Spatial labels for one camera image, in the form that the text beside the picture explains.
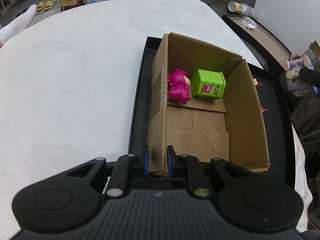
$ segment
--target white wall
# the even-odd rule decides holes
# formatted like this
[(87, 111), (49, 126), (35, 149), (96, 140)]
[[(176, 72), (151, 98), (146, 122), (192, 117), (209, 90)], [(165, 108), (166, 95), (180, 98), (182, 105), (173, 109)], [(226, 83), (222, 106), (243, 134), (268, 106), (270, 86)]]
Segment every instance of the white wall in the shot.
[(320, 41), (320, 0), (256, 0), (254, 11), (254, 17), (294, 55)]

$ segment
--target yellow slipper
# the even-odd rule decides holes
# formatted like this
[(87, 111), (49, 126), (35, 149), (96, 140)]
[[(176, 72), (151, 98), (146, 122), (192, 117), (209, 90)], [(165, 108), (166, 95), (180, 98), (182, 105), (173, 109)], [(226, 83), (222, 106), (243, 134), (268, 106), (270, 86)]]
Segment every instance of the yellow slipper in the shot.
[(41, 11), (41, 10), (44, 8), (44, 6), (45, 6), (46, 3), (47, 3), (47, 1), (45, 1), (45, 2), (40, 2), (40, 3), (38, 4), (38, 7), (37, 7), (37, 12), (38, 12), (38, 11)]
[(56, 0), (52, 0), (52, 1), (49, 1), (45, 4), (45, 7), (44, 7), (44, 11), (46, 10), (50, 10), (55, 4), (56, 4)]

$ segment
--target small toy figure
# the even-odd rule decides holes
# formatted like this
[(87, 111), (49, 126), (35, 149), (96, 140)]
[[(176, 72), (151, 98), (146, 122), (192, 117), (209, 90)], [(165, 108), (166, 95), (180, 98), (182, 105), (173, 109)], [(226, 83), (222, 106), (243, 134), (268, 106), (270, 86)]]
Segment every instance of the small toy figure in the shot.
[(313, 91), (317, 93), (315, 87), (309, 85), (299, 78), (299, 72), (304, 67), (314, 70), (313, 65), (311, 64), (307, 55), (304, 55), (303, 58), (296, 60), (287, 60), (283, 66), (284, 70), (286, 71), (285, 76), (287, 78), (287, 89), (296, 97), (308, 95)]
[(189, 96), (190, 80), (187, 76), (188, 72), (178, 68), (168, 75), (168, 84), (171, 88), (168, 95), (176, 99), (180, 105), (186, 104), (191, 99)]
[(262, 82), (258, 82), (255, 78), (252, 78), (252, 80), (256, 88), (263, 86)]
[(193, 96), (220, 99), (226, 86), (222, 72), (197, 69), (191, 80)]

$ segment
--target white sock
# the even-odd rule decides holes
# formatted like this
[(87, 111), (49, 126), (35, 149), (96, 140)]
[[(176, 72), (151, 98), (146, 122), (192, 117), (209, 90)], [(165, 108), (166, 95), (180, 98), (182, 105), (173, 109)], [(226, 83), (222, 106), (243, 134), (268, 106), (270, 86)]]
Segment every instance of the white sock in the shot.
[(4, 45), (13, 36), (28, 28), (31, 21), (35, 17), (36, 12), (37, 5), (31, 5), (25, 13), (21, 14), (8, 25), (3, 27), (0, 30), (0, 41), (2, 45)]

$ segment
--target paper cup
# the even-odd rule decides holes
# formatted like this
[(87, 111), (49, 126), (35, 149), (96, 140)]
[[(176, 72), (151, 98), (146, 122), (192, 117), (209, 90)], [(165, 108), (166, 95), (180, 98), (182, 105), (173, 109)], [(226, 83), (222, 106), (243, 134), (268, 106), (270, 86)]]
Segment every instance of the paper cup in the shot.
[(242, 15), (245, 15), (247, 13), (247, 7), (244, 4), (237, 2), (228, 3), (228, 9), (231, 12), (241, 13)]

